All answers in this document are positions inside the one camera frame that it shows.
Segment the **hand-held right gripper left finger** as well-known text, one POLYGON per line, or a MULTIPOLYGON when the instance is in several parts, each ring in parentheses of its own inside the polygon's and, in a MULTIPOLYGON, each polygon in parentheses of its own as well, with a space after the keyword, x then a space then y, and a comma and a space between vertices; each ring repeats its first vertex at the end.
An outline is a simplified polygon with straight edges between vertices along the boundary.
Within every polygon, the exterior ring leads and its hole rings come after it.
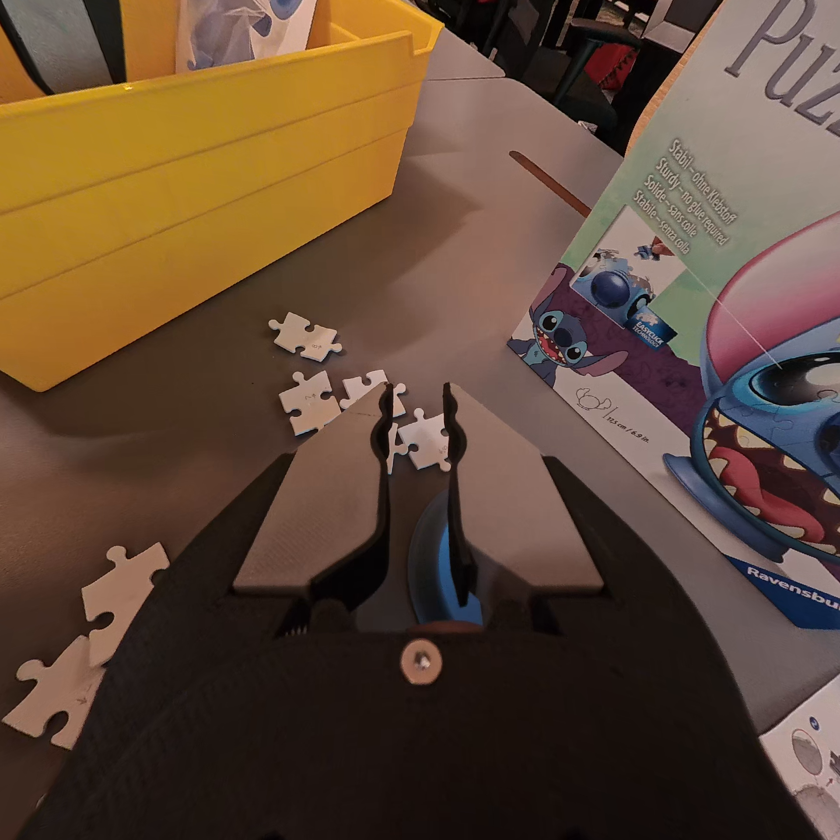
POLYGON ((336 600, 352 612, 385 580, 393 387, 375 386, 301 444, 247 551, 234 592, 336 600))

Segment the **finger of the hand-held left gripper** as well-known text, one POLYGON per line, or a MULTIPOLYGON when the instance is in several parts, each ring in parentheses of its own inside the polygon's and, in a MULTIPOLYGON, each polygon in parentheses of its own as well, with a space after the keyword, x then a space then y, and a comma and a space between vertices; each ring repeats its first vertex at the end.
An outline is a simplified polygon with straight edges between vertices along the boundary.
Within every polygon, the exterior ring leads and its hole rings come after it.
POLYGON ((2 1, 2 33, 46 94, 127 79, 119 1, 2 1))

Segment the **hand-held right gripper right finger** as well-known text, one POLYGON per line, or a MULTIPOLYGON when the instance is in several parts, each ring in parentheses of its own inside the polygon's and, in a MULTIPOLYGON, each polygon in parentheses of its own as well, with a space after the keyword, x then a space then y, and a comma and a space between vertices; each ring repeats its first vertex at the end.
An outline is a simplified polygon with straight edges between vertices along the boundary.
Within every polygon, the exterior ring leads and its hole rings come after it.
POLYGON ((604 580, 541 452, 461 386, 444 385, 449 568, 482 608, 595 595, 604 580))

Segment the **yellow plastic bin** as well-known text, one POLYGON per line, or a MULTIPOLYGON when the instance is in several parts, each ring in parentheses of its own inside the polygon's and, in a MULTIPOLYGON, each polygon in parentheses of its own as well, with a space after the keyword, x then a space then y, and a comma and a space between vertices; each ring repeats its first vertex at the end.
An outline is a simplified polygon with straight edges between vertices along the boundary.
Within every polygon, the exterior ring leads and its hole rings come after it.
POLYGON ((106 3, 124 80, 53 92, 2 3, 2 372, 84 371, 392 194, 443 25, 316 2, 303 51, 175 72, 177 2, 106 3))

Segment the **blue plastic puzzle stand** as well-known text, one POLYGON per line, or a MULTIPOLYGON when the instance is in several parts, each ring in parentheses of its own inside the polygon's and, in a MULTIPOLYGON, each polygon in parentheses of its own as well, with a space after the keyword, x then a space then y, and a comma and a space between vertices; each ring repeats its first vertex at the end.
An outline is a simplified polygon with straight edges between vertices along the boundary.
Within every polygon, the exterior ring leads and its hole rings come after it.
POLYGON ((461 622, 482 627, 481 606, 470 594, 460 605, 450 569, 448 492, 441 491, 417 521, 407 555, 407 583, 417 623, 461 622))

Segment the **cartoon puzzle ball box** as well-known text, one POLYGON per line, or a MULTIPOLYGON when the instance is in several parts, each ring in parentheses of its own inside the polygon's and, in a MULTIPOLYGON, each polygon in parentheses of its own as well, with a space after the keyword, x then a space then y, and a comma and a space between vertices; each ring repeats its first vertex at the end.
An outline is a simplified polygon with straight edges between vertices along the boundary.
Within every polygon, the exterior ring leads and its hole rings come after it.
POLYGON ((838 2, 724 2, 508 342, 794 625, 834 631, 838 79, 838 2))

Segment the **clear plastic bag blue parts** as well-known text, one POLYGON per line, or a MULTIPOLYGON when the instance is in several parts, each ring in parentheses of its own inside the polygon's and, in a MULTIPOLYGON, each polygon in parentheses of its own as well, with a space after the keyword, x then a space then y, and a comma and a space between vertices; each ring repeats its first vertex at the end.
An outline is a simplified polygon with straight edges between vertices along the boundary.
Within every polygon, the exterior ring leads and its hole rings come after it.
POLYGON ((175 71, 303 51, 316 6, 316 1, 181 1, 175 71))

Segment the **white instruction leaflet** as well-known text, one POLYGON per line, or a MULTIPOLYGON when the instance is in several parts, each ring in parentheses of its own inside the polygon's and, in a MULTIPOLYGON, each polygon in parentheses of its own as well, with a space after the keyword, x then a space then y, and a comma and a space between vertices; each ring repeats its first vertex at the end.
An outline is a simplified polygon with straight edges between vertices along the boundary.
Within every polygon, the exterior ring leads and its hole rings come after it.
POLYGON ((760 737, 788 790, 825 839, 839 838, 839 677, 760 737))

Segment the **black office chair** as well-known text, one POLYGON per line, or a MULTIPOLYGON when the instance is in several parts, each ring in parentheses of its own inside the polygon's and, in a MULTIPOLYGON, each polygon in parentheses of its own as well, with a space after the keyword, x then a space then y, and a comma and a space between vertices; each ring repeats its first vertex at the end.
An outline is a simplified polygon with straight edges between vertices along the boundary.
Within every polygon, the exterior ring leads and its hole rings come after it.
POLYGON ((625 154, 635 119, 606 81, 612 72, 636 68, 642 42, 624 24, 597 20, 602 2, 557 2, 529 66, 530 86, 573 121, 595 127, 595 136, 625 154))

